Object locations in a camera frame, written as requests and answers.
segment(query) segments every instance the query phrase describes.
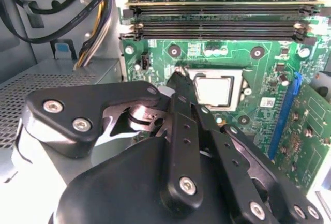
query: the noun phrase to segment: ram slot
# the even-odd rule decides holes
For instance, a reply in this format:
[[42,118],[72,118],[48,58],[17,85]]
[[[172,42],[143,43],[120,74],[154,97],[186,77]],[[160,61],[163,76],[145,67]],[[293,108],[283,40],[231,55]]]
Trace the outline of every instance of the ram slot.
[[180,15],[313,15],[317,13],[314,5],[165,5],[134,6],[131,10],[136,17],[180,16]]

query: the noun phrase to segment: motherboard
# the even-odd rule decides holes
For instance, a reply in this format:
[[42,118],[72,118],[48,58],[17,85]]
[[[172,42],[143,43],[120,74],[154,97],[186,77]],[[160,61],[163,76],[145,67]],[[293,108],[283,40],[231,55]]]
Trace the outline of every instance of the motherboard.
[[128,81],[165,86],[185,71],[217,124],[239,127],[307,193],[330,147],[330,106],[309,83],[331,57],[331,2],[116,2]]

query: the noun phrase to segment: mounting hole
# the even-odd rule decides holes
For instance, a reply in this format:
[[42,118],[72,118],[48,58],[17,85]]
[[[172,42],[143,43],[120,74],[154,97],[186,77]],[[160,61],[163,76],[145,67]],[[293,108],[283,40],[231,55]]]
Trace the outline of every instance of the mounting hole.
[[162,126],[164,124],[164,119],[163,118],[158,118],[154,121],[155,126]]
[[297,206],[297,205],[294,205],[294,210],[296,211],[296,213],[302,218],[302,219],[306,219],[306,215],[305,213],[303,212],[303,210]]
[[184,144],[186,144],[186,145],[190,145],[191,144],[191,141],[188,140],[188,139],[184,139],[183,141],[184,141]]
[[234,159],[232,159],[232,164],[234,164],[234,166],[236,166],[236,167],[238,167],[238,166],[239,166],[239,163],[238,163],[238,161],[237,161],[237,160],[234,160]]
[[308,212],[315,218],[315,219],[319,219],[319,215],[317,213],[317,211],[315,209],[313,209],[311,206],[308,206]]
[[238,118],[238,123],[242,125],[247,125],[250,122],[250,118],[246,115],[242,115]]
[[250,56],[252,57],[252,59],[261,59],[264,56],[264,48],[263,47],[254,47],[251,51],[250,51]]

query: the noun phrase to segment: mesh panel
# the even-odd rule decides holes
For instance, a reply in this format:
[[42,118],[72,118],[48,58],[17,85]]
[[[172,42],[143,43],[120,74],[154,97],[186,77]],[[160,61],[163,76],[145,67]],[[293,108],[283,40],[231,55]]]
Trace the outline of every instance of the mesh panel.
[[12,148],[25,97],[41,88],[89,84],[91,75],[26,74],[0,88],[0,148]]

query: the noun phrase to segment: capacitor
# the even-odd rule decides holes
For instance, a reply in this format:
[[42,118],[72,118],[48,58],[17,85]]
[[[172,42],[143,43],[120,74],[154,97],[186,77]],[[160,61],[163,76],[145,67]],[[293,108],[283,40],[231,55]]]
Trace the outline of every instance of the capacitor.
[[141,61],[137,60],[136,63],[134,64],[134,69],[136,71],[139,71],[141,69]]
[[228,54],[229,50],[227,47],[221,47],[221,55],[226,56]]
[[288,149],[285,146],[282,146],[280,148],[280,152],[286,155],[286,153],[288,152]]
[[203,54],[206,56],[206,57],[210,57],[212,56],[213,54],[213,51],[210,47],[206,47],[205,50],[203,51]]
[[299,114],[297,112],[292,113],[292,121],[297,122],[299,120]]
[[313,131],[312,131],[312,128],[311,127],[307,127],[305,130],[304,130],[304,135],[308,138],[311,138],[313,136]]
[[292,172],[296,171],[296,162],[292,162],[291,171]]
[[282,86],[286,87],[290,84],[285,74],[282,74],[278,77],[279,82]]
[[307,48],[307,47],[302,48],[301,50],[298,51],[298,55],[301,58],[307,58],[307,57],[309,57],[309,55],[310,55],[309,48]]
[[221,49],[219,49],[219,47],[214,47],[213,48],[213,55],[215,56],[215,57],[218,57],[218,56],[220,56],[222,54],[222,51],[221,51]]

